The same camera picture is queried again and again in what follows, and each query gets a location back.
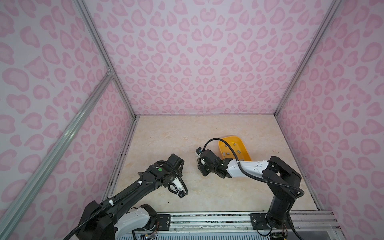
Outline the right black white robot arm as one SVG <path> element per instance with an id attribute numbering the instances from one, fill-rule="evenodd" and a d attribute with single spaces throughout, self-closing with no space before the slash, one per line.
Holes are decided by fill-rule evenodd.
<path id="1" fill-rule="evenodd" d="M 202 148 L 196 149 L 196 153 L 198 169 L 203 176 L 214 173 L 222 179 L 248 177 L 267 184 L 274 197 L 262 223 L 271 228 L 282 227 L 287 212 L 304 195 L 300 189 L 301 175 L 278 157 L 247 162 L 230 158 L 222 160 L 211 150 Z"/>

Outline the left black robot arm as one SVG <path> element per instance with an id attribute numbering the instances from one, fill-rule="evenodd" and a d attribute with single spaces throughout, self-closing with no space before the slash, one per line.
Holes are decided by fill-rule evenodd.
<path id="1" fill-rule="evenodd" d="M 138 229 L 156 231 L 158 213 L 148 204 L 135 204 L 160 187 L 183 198 L 188 189 L 182 180 L 184 160 L 172 154 L 167 161 L 157 161 L 120 193 L 101 203 L 92 201 L 84 209 L 79 224 L 65 237 L 79 240 L 115 240 Z"/>

